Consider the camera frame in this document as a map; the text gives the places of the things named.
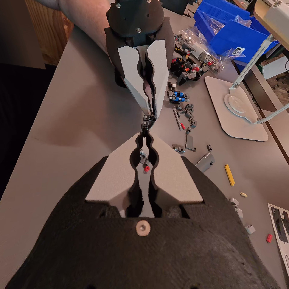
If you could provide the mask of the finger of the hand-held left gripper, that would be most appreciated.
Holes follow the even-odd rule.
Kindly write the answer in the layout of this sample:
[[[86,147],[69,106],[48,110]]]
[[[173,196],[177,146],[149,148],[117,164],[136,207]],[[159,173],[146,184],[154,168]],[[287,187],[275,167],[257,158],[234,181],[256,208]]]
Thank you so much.
[[[118,54],[124,72],[125,85],[142,111],[145,114],[152,114],[150,100],[144,88],[144,79],[140,74],[142,63],[139,50],[130,46],[123,46],[118,48]]]
[[[155,40],[147,49],[146,57],[152,65],[152,85],[154,115],[159,118],[166,94],[167,81],[169,76],[165,40]]]

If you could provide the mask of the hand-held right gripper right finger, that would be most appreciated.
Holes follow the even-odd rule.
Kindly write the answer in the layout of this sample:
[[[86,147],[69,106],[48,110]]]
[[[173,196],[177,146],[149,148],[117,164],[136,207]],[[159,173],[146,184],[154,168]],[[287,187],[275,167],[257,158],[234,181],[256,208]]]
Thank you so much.
[[[153,166],[149,186],[151,204],[168,210],[173,206],[202,203],[203,198],[181,155],[156,134],[148,134],[146,145]]]

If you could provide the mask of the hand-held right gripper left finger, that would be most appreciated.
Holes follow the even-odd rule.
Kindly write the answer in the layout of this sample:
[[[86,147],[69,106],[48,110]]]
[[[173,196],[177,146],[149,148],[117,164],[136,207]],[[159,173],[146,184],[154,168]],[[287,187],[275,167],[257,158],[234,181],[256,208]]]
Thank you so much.
[[[137,171],[142,146],[139,132],[110,153],[85,201],[114,206],[127,211],[127,217],[138,217],[144,205]]]

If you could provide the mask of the lego sticker sheet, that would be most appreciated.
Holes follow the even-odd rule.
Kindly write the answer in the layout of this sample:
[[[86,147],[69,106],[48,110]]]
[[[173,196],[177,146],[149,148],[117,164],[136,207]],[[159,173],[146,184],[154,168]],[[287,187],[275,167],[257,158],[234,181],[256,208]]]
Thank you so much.
[[[289,211],[270,203],[268,208],[281,259],[289,275]]]

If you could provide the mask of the person's left forearm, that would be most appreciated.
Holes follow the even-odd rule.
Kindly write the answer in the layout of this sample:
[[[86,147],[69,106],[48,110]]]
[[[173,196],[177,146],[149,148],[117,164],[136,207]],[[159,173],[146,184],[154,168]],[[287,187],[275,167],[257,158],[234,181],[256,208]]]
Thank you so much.
[[[106,35],[109,27],[107,0],[37,0],[40,4],[61,11],[73,24],[85,32],[106,54]]]

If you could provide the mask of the black lego car chassis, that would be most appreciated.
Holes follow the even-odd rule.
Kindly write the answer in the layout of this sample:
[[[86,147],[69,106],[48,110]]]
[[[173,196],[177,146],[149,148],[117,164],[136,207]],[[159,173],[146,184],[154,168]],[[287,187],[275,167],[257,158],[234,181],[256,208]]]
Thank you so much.
[[[190,58],[195,52],[194,49],[185,45],[182,48],[175,45],[174,52],[179,56],[172,59],[170,71],[177,77],[177,85],[183,85],[188,81],[198,81],[208,71],[208,66],[205,63],[198,65]]]

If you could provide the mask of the grey lego panel with holes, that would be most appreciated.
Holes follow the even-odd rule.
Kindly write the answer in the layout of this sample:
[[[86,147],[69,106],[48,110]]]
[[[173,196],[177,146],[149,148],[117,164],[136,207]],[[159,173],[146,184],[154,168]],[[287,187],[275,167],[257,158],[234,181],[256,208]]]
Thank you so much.
[[[200,161],[195,165],[201,172],[207,171],[215,163],[215,158],[211,152],[208,152],[204,155]]]

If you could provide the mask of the blue and black lego assembly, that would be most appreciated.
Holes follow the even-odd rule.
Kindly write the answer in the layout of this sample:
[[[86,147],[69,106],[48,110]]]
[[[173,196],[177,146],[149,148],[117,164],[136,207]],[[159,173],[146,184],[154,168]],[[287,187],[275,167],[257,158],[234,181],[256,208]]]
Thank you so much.
[[[188,94],[180,91],[167,91],[167,97],[170,103],[180,104],[182,102],[190,102],[190,97]]]

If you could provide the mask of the clear bag with lego parts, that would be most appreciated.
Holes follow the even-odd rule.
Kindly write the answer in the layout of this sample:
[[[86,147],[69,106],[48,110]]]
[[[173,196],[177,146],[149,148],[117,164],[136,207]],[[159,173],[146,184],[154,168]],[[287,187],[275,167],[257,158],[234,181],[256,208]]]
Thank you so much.
[[[186,56],[194,56],[213,73],[219,74],[224,69],[226,56],[218,56],[197,27],[179,31],[179,34],[174,35],[174,39]]]

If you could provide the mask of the yellow lego axle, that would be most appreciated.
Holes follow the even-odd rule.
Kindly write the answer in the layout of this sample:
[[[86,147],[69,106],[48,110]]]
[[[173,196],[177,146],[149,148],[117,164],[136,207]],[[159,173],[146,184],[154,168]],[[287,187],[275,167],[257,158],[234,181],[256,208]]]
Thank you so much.
[[[226,171],[226,174],[227,174],[227,176],[228,176],[230,185],[231,185],[231,186],[234,186],[234,185],[235,185],[235,181],[234,181],[232,172],[231,172],[228,164],[225,165],[225,171]]]

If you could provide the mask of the grey lego axle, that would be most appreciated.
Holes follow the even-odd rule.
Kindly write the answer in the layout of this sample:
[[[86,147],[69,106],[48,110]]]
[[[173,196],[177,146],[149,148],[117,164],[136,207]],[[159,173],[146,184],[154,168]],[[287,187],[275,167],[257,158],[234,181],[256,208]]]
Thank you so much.
[[[178,113],[177,113],[176,109],[173,109],[173,113],[174,113],[178,128],[179,128],[180,131],[182,131],[183,128],[182,128],[182,125],[180,123],[180,120],[179,120]]]

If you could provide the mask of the black power adapter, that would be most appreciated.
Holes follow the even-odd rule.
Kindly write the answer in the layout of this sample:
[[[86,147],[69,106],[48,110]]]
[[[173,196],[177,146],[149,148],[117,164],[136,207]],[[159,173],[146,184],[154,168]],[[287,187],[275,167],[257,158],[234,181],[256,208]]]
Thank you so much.
[[[179,15],[183,15],[188,5],[188,2],[189,2],[188,0],[174,0],[173,11]]]

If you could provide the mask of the cluster of dark grey connectors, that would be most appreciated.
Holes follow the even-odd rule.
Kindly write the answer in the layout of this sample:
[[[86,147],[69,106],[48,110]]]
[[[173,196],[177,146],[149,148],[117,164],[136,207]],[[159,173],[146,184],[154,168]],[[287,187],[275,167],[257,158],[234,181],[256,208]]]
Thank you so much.
[[[185,107],[178,105],[176,107],[176,111],[178,113],[180,123],[183,123],[181,120],[182,117],[185,117],[186,120],[188,121],[188,124],[186,124],[186,125],[183,123],[183,125],[186,127],[186,129],[183,131],[185,131],[186,135],[190,134],[191,131],[197,127],[197,120],[193,116],[194,105],[193,104],[187,104]]]

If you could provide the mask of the empty clear plastic bag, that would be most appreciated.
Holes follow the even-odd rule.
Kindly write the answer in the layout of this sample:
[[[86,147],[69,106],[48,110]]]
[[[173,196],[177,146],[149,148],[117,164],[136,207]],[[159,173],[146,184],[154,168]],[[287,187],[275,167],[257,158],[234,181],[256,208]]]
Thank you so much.
[[[209,26],[213,29],[214,33],[217,34],[224,26],[225,24],[219,22],[218,20],[211,18],[208,14],[202,12],[205,20],[208,22]],[[239,15],[237,15],[234,19],[234,22],[241,24],[245,27],[250,27],[252,24],[252,20],[244,20]]]

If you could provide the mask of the white book stand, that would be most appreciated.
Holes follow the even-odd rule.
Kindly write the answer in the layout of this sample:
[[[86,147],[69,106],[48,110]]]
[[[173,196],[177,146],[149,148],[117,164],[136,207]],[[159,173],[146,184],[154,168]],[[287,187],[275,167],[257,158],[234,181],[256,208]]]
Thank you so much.
[[[289,104],[265,118],[259,118],[240,84],[271,42],[278,40],[288,50],[288,1],[257,1],[254,16],[270,32],[269,36],[233,83],[207,76],[205,84],[220,125],[227,135],[265,142],[269,137],[262,124],[285,111]]]

